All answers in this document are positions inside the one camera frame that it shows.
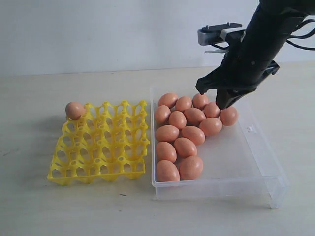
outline table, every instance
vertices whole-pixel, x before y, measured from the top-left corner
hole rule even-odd
[[[138,180],[46,179],[69,101],[149,101],[150,86],[195,89],[213,68],[1,78],[0,235],[314,235],[315,61],[280,66],[246,97],[292,185],[278,210],[265,196],[156,201],[150,157]]]

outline plastic egg tray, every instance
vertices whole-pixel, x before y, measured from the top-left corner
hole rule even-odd
[[[62,126],[47,178],[61,185],[77,179],[91,183],[97,177],[114,181],[119,176],[139,178],[145,173],[147,155],[145,101],[119,106],[104,102],[85,104],[79,120],[67,119]]]

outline white wall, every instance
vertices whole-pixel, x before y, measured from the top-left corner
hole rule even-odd
[[[217,65],[197,30],[246,25],[258,0],[0,0],[0,75]],[[315,46],[315,40],[304,44]],[[314,52],[286,45],[278,61]]]

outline black cable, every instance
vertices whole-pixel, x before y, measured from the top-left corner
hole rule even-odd
[[[209,45],[212,46],[212,47],[221,49],[221,50],[226,50],[226,49],[228,49],[228,47],[221,47],[221,46],[218,46],[217,44],[214,44],[214,43],[210,43]]]
[[[300,28],[302,28],[304,25],[309,24],[309,23],[314,23],[315,19],[308,19],[303,21],[302,23],[300,23],[294,32],[296,32],[297,30],[299,30]],[[315,27],[311,30],[311,32],[305,34],[305,35],[291,35],[289,38],[297,38],[297,39],[306,39],[309,37],[312,37],[315,34]],[[293,47],[299,48],[299,49],[303,49],[303,50],[309,50],[309,51],[315,51],[315,48],[309,48],[309,47],[304,47],[298,44],[295,44],[293,42],[291,42],[290,40],[286,41],[288,44],[292,45]]]

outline yellow egg tray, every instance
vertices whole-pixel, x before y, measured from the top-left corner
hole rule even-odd
[[[73,180],[92,183],[100,177],[114,181],[119,176],[139,178],[145,173],[147,155],[145,121],[147,103],[140,101],[119,106],[104,102],[95,107],[84,105],[86,112],[79,120],[62,126],[47,178],[61,185]]]

